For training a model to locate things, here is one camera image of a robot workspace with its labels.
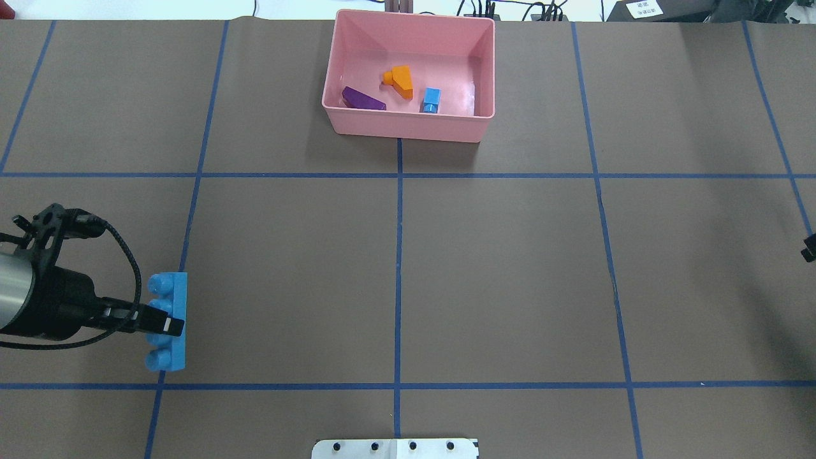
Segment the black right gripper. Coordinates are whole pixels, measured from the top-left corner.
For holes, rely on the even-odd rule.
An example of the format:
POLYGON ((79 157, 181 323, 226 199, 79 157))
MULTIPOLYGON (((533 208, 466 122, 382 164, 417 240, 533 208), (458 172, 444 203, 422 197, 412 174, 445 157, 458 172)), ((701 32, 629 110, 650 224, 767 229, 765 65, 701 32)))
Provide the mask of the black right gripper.
POLYGON ((816 233, 808 235, 803 240, 804 247, 801 249, 801 256, 806 263, 812 263, 816 259, 816 233))

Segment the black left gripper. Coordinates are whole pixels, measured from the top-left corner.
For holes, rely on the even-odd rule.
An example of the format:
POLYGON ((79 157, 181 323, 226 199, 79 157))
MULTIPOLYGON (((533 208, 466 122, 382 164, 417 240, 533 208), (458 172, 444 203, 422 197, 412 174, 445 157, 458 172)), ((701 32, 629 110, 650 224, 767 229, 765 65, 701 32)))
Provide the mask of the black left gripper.
POLYGON ((20 236, 3 233, 15 245, 2 257, 2 334, 41 340, 66 340, 82 328, 106 338, 114 332, 143 332, 180 337, 186 326, 173 316, 169 300, 141 303, 140 267, 124 238, 108 221, 79 208, 58 203, 30 220, 15 215, 20 236), (132 300, 99 297, 84 273, 58 267, 64 241, 98 238, 109 233, 130 264, 135 279, 132 300))

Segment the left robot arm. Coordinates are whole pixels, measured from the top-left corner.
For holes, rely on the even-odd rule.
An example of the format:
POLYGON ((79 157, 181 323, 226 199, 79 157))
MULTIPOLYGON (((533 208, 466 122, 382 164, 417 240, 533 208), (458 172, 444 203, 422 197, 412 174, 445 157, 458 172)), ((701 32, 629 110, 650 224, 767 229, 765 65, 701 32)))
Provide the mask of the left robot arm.
POLYGON ((12 221, 22 235, 2 235, 2 242, 14 247, 13 252, 2 255, 2 334, 43 339, 47 351, 72 348, 69 339, 84 328, 99 330, 100 335, 76 342, 76 347, 99 342, 115 332, 181 336, 186 328, 181 313, 142 302, 140 267, 110 222, 58 203, 31 219, 15 215, 12 221), (132 269, 132 300, 98 296, 90 276, 57 264, 65 241, 99 238, 105 233, 113 237, 132 269))

